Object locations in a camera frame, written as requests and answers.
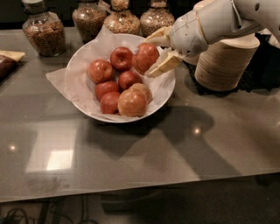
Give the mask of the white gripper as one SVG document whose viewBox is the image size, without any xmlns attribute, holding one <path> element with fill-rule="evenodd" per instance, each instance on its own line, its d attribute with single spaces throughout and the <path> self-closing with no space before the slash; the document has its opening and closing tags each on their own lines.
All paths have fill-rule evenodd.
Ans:
<svg viewBox="0 0 280 224">
<path fill-rule="evenodd" d="M 172 27 L 159 28 L 144 42 L 154 46 L 171 46 L 175 49 L 163 50 L 157 61 L 147 70 L 147 76 L 151 78 L 156 78 L 177 67 L 183 61 L 184 55 L 192 58 L 208 48 L 200 29 L 197 12 L 193 10 L 179 17 Z"/>
</svg>

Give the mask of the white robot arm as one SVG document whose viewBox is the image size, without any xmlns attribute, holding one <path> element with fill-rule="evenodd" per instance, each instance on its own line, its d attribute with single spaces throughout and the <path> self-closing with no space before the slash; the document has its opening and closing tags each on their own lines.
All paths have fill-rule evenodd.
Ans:
<svg viewBox="0 0 280 224">
<path fill-rule="evenodd" d="M 144 74 L 158 77 L 222 40 L 269 30 L 280 41 L 280 0 L 214 0 L 144 41 L 167 49 Z"/>
</svg>

